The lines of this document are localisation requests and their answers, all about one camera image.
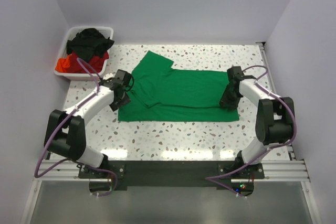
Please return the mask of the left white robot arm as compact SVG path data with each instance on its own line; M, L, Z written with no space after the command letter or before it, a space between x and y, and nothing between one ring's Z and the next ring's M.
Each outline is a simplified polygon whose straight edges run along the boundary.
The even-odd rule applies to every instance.
M44 149L68 160L90 167L97 178L108 174L108 158L87 144L86 125L104 108L117 111L130 103L127 94L134 85L132 74L118 70L115 75L102 79L98 87L82 101L66 110L51 112Z

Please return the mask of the red t shirt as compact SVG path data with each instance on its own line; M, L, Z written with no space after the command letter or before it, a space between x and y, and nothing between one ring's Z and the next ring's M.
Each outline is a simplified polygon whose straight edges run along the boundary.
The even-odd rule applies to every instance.
M85 70L80 66L77 58L78 56L75 52L67 56L64 62L64 72L86 73ZM98 73L102 70L103 64L107 59L109 59L109 54L107 52L105 52L102 57L94 55L88 63L93 68L93 70L90 69L88 66L86 66L86 68L89 70L90 73Z

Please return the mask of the green t shirt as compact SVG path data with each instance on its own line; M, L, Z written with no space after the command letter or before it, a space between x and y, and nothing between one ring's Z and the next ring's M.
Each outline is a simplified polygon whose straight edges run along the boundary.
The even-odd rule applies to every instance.
M133 69L129 104L118 110L123 122L234 122L236 109L219 101L228 85L226 72L174 69L173 61L148 51Z

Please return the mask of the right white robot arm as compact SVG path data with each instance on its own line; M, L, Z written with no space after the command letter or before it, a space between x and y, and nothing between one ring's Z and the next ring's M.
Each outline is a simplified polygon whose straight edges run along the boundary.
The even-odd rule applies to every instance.
M239 66L227 70L228 85L219 101L227 111L238 108L241 98L247 98L257 108L253 141L240 151L231 170L239 178L246 178L273 149L292 143L297 125L293 99L281 97L259 84L259 79L245 75Z

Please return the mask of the black t shirt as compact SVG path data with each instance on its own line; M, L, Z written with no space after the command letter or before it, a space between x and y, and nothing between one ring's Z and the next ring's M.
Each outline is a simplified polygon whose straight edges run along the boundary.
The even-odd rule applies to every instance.
M76 34L66 43L66 54L75 52L78 58L89 63L94 55L103 56L114 44L114 40L105 37L95 28L87 28Z

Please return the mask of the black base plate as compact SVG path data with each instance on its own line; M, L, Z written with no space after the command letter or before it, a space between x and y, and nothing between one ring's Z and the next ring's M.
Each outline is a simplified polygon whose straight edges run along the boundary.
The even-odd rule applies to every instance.
M206 177L222 176L238 166L233 161L108 161L107 172L97 171L83 165L78 177L89 179L91 192L116 190L129 187L211 187L214 183Z

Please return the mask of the orange t shirt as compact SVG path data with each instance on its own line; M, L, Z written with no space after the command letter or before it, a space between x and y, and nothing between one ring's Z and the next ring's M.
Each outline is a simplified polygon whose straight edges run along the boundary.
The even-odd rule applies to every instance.
M59 58L57 60L55 70L60 73L68 73L70 66L71 66L71 61L70 61L70 56L68 55L66 58Z

